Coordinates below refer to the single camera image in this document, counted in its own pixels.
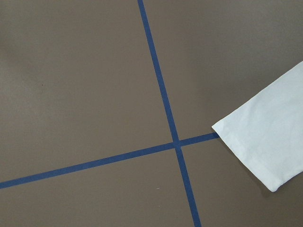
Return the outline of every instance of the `white cloth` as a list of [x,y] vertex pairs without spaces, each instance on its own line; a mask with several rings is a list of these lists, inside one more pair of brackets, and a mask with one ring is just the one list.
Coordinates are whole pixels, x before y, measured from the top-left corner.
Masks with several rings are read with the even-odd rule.
[[303,171],[303,62],[213,129],[272,192]]

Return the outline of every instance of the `white sleeve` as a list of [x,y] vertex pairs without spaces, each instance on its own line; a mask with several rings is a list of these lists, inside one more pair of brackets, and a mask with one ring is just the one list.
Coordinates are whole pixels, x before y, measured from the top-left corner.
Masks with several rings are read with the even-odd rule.
[[303,62],[213,129],[272,192],[303,171]]

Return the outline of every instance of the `blue painter's tape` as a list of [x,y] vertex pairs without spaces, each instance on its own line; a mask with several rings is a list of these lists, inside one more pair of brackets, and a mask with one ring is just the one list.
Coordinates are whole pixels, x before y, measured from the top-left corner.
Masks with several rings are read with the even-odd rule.
[[170,104],[169,104],[169,99],[168,99],[168,95],[167,95],[167,92],[166,92],[162,72],[161,72],[161,69],[160,69],[160,65],[159,65],[159,61],[158,61],[158,57],[157,57],[157,53],[156,53],[156,48],[155,48],[155,45],[154,45],[154,42],[153,42],[153,39],[152,39],[152,33],[151,33],[151,29],[150,29],[150,26],[149,26],[149,23],[148,23],[148,19],[147,19],[147,15],[146,15],[146,12],[145,12],[143,0],[138,0],[138,5],[139,5],[139,10],[140,10],[140,13],[141,13],[141,17],[142,17],[142,22],[143,22],[143,26],[144,26],[144,30],[145,30],[145,34],[146,34],[146,38],[147,38],[147,42],[148,42],[148,46],[149,46],[149,49],[150,49],[150,52],[151,52],[151,59],[152,59],[152,63],[153,63],[154,68],[155,68],[155,72],[156,72],[156,76],[157,76],[157,80],[158,80],[158,84],[159,84],[159,88],[160,88],[160,92],[161,92],[161,96],[162,96],[162,100],[163,100],[163,104],[164,104],[164,108],[165,108],[166,117],[167,117],[167,120],[168,120],[168,123],[169,123],[169,129],[170,129],[171,137],[172,137],[173,144],[174,144],[174,147],[175,147],[175,150],[176,150],[178,163],[179,163],[179,167],[180,167],[180,171],[181,171],[181,175],[182,175],[182,179],[183,179],[183,183],[184,183],[184,187],[185,187],[185,191],[186,191],[190,211],[191,211],[191,214],[192,214],[192,218],[193,218],[195,227],[201,227],[201,221],[200,221],[198,210],[197,210],[197,207],[196,207],[196,202],[195,202],[193,190],[191,188],[191,184],[190,184],[190,180],[189,180],[185,160],[184,160],[182,149],[181,149],[181,143],[180,143],[180,140],[179,140],[179,137],[178,137],[177,128],[176,128],[175,121],[174,121],[172,111],[171,111],[171,107],[170,107]]
[[216,132],[213,132],[213,133],[209,133],[206,135],[196,136],[196,137],[192,137],[189,139],[181,140],[180,146],[186,146],[186,145],[190,145],[190,144],[194,144],[194,143],[200,143],[200,142],[204,142],[207,140],[213,140],[213,139],[217,139],[217,138],[219,138],[219,135]]
[[1,182],[0,189],[16,186],[19,184],[29,183],[29,182],[33,182],[33,181],[43,180],[46,178],[59,176],[59,175],[63,175],[63,174],[69,174],[72,172],[77,172],[77,171],[84,170],[84,169],[90,169],[90,168],[94,168],[97,166],[103,166],[106,164],[123,161],[123,160],[131,159],[131,158],[139,157],[139,156],[143,156],[143,155],[149,155],[149,154],[157,153],[157,152],[172,149],[172,148],[174,148],[173,143],[167,143],[167,144],[162,144],[162,145],[151,147],[151,148],[145,148],[145,149],[136,150],[136,151],[132,151],[132,152],[121,154],[121,155],[116,155],[116,156],[107,157],[107,158],[103,158],[103,159],[99,159],[99,160],[95,160],[95,161],[91,161],[91,162],[86,162],[86,163],[78,164],[75,166],[69,166],[69,167],[65,167],[65,168],[61,168],[61,169],[55,169],[55,170],[45,172],[45,173],[21,177],[21,178],[15,179],[15,180]]
[[172,140],[174,142],[176,142],[176,141],[179,141],[179,138],[178,138],[178,134],[177,134],[175,121],[174,121],[174,118],[172,116],[172,111],[171,111],[171,107],[170,107],[170,104],[169,104],[169,98],[167,96],[167,92],[166,92],[166,88],[165,88],[161,68],[160,68],[157,53],[156,53],[156,48],[155,48],[155,45],[153,43],[151,29],[150,29],[150,26],[148,24],[148,19],[147,19],[147,16],[146,16],[143,1],[138,0],[138,4],[139,4],[139,9],[140,9],[141,17],[142,17],[142,22],[143,22],[143,26],[144,26],[144,30],[145,30],[145,34],[146,34],[146,38],[147,38],[147,43],[148,43],[148,46],[149,46],[149,49],[150,49],[150,52],[151,52],[152,63],[153,63],[153,66],[155,68],[155,72],[156,72],[156,76],[157,76],[157,80],[158,80],[158,84],[159,84],[159,88],[160,88],[160,93],[161,93],[161,97],[162,97],[164,108],[165,108],[165,113],[166,113],[166,116],[167,116],[167,120],[169,122],[169,129],[170,129],[170,132],[171,132]]
[[176,150],[178,163],[179,163],[180,170],[181,170],[181,175],[182,175],[183,184],[184,184],[184,187],[185,187],[185,191],[186,191],[187,200],[188,200],[188,203],[189,203],[191,215],[192,215],[192,218],[193,218],[193,221],[194,221],[194,225],[195,225],[195,227],[201,227],[202,225],[201,225],[199,213],[198,213],[198,210],[197,210],[194,194],[193,194],[193,191],[192,191],[192,188],[191,188],[191,184],[190,184],[190,180],[189,180],[189,176],[188,176],[188,172],[187,172],[187,168],[186,168],[186,164],[185,164],[185,160],[184,160],[184,157],[183,157],[181,147],[175,148],[175,150]]

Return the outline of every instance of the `brown floor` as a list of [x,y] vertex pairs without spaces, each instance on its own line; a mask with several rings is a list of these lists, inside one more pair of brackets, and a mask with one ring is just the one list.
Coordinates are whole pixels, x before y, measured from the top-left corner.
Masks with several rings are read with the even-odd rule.
[[[180,139],[303,60],[297,0],[145,0]],[[0,2],[0,182],[172,142],[135,0]],[[205,227],[301,227],[220,139],[183,148]],[[192,227],[174,150],[0,189],[0,226]]]

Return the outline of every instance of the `gray floor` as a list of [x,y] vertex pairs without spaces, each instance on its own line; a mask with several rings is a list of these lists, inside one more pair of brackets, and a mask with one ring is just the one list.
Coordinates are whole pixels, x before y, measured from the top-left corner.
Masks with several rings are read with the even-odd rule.
[[[303,61],[297,0],[145,0],[180,139]],[[138,3],[0,3],[0,182],[172,142]],[[183,147],[203,226],[301,227],[220,139]],[[175,151],[0,189],[0,226],[193,226]]]

